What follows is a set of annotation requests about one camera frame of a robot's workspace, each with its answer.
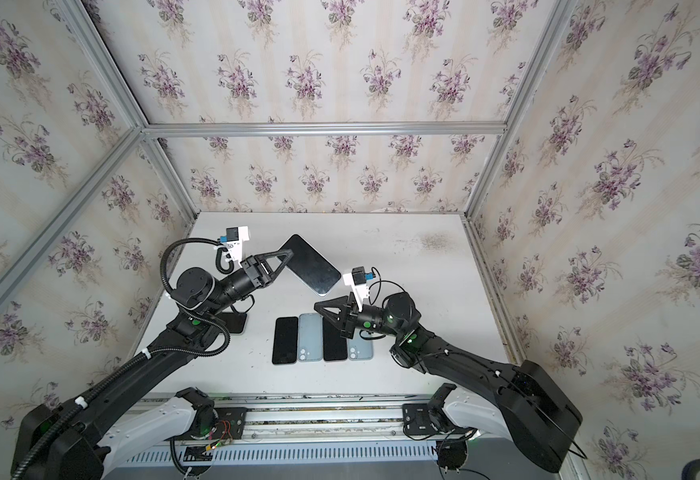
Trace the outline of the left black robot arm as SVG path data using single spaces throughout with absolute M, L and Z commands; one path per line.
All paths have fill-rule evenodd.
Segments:
M 271 285 L 293 257 L 282 249 L 242 260 L 216 278 L 202 267 L 171 282 L 165 263 L 161 281 L 178 307 L 177 316 L 146 348 L 77 397 L 51 409 L 40 405 L 23 418 L 11 474 L 15 479 L 102 479 L 120 463 L 154 443 L 185 433 L 210 433 L 214 404 L 187 388 L 167 406 L 114 431 L 121 417 L 178 369 L 199 357 L 214 357 L 230 345 L 223 311 Z

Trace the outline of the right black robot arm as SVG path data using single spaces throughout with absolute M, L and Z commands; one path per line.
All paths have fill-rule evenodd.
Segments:
M 444 379 L 427 404 L 426 425 L 439 434 L 488 430 L 477 413 L 457 418 L 455 390 L 488 401 L 501 414 L 499 432 L 537 467 L 557 473 L 566 456 L 579 449 L 574 438 L 583 417 L 537 363 L 502 363 L 458 348 L 420 323 L 412 297 L 395 293 L 382 306 L 357 303 L 353 295 L 317 302 L 316 313 L 350 339 L 358 330 L 391 336 L 392 358 L 406 369 Z

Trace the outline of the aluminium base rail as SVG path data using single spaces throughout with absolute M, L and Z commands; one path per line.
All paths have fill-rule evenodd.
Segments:
M 244 443 L 334 442 L 407 440 L 403 433 L 404 404 L 427 404 L 434 394 L 209 394 L 216 407 L 247 409 L 241 441 Z M 118 422 L 158 407 L 168 393 L 150 393 Z M 444 404 L 451 421 L 476 428 L 478 437 L 511 440 L 499 409 L 462 388 Z

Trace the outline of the aluminium cage frame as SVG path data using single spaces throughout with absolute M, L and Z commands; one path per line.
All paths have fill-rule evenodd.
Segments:
M 269 136 L 337 136 L 337 135 L 393 135 L 393 134 L 488 134 L 497 136 L 503 144 L 514 129 L 519 127 L 521 118 L 530 106 L 533 93 L 544 76 L 554 50 L 564 35 L 569 18 L 576 7 L 574 1 L 556 1 L 550 11 L 532 52 L 524 76 L 517 87 L 507 117 L 498 122 L 491 121 L 376 121 L 376 122 L 283 122 L 283 123 L 174 123 L 156 124 L 150 122 L 137 101 L 133 90 L 128 86 L 120 67 L 106 46 L 94 21 L 80 1 L 62 1 L 59 4 L 61 16 L 68 22 L 84 54 L 93 64 L 105 87 L 115 97 L 129 124 L 129 130 L 100 161 L 98 166 L 72 192 L 47 222 L 31 239 L 9 268 L 0 276 L 0 310 L 14 296 L 29 277 L 38 269 L 43 258 L 52 250 L 57 241 L 67 233 L 78 220 L 106 181 L 119 169 L 127 157 L 138 147 L 145 150 L 157 170 L 158 178 L 174 196 L 180 211 L 194 220 L 198 210 L 184 188 L 177 170 L 159 141 L 162 138 L 191 138 L 212 135 L 229 137 L 269 137 Z

